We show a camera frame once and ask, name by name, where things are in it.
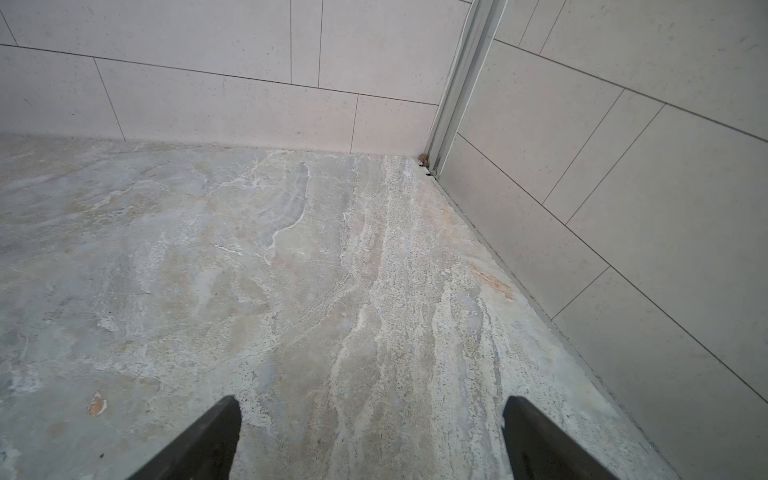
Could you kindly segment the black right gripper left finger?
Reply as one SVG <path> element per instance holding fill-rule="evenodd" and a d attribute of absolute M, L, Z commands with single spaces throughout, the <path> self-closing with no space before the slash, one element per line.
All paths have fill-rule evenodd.
<path fill-rule="evenodd" d="M 225 396 L 133 473 L 130 479 L 227 480 L 241 425 L 238 400 L 233 395 Z"/>

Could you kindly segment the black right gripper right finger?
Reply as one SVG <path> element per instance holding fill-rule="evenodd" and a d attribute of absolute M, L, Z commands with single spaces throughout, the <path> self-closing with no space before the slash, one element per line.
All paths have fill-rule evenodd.
<path fill-rule="evenodd" d="M 515 479 L 618 479 L 526 398 L 510 396 L 503 421 Z"/>

